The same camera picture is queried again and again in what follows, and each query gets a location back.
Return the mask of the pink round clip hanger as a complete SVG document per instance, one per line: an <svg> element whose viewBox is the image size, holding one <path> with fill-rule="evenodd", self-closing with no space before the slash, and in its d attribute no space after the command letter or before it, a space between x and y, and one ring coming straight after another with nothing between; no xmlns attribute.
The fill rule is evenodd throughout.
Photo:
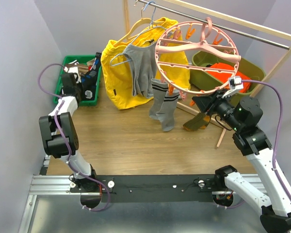
<svg viewBox="0 0 291 233"><path fill-rule="evenodd" d="M177 39L169 39L167 37L167 34L171 32L173 29L179 30L182 26L201 26L199 42L191 42L188 39L181 41ZM222 46L222 45L209 44L207 42L207 38L211 34L212 31L215 31L219 35L221 35L227 41L227 45ZM213 54L218 58L221 58L223 60L233 63L234 68L232 70L228 70L228 69L207 68L207 67L183 65L183 64L160 61L160 56L162 54L178 53L178 52L185 52L185 51L192 51L192 50L203 51L203 52ZM213 71L213 72L219 72L219 73L227 73L227 74L230 74L231 77L233 77L233 76L236 76L237 74L241 56L239 55L238 49L235 43L233 42L233 40L230 38L230 36L228 36L224 31L213 26L212 20L208 17L206 18L205 23L187 21L187 22L179 23L169 28L168 30L166 30L157 40L156 48L155 48L155 60L156 60L156 65L158 67L158 71L161 73L161 80L168 84L169 93L171 94L173 90L176 89L179 91L180 96L182 98L185 98L187 94L201 96L201 95L206 95L206 94L212 94L216 90L221 90L224 88L229 90L228 81L223 83L221 86L215 87L212 90L192 91L188 88L182 88L181 86L177 85L172 80L170 80L167 77L167 74L164 72L163 67L183 68L186 70L201 70L203 72Z"/></svg>

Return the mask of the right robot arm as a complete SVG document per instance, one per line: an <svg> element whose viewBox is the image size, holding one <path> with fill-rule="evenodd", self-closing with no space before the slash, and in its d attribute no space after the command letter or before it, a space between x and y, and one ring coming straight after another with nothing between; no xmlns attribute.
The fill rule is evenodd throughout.
<svg viewBox="0 0 291 233"><path fill-rule="evenodd" d="M216 114L232 130L234 144L253 165L266 193L263 194L231 165L215 171L214 186L235 191L258 214L268 233L291 232L291 186L278 178L283 172L273 161L273 146L258 122L263 115L258 99L244 96L237 106L224 98L225 90L192 98L201 112Z"/></svg>

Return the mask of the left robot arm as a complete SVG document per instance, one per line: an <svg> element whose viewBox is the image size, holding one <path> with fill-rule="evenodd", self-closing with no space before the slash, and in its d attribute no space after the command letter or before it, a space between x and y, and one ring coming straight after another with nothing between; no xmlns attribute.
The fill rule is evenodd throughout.
<svg viewBox="0 0 291 233"><path fill-rule="evenodd" d="M76 82L76 73L64 73L61 77L64 94L47 116L39 118L42 143L46 155L66 163L73 171L72 188L80 192L95 192L99 189L96 172L79 152L79 140L72 115L81 100L81 88Z"/></svg>

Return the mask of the olive striped sock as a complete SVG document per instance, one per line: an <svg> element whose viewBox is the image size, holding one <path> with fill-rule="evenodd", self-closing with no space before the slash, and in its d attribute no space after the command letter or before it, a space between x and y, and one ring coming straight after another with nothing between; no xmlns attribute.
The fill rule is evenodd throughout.
<svg viewBox="0 0 291 233"><path fill-rule="evenodd" d="M185 122L183 124L183 128L187 131L193 131L192 129L193 123L194 123L194 117L191 120Z"/></svg>
<svg viewBox="0 0 291 233"><path fill-rule="evenodd" d="M199 113L194 117L194 123L192 126L193 131L199 129L206 129L210 123L210 116L205 113Z"/></svg>

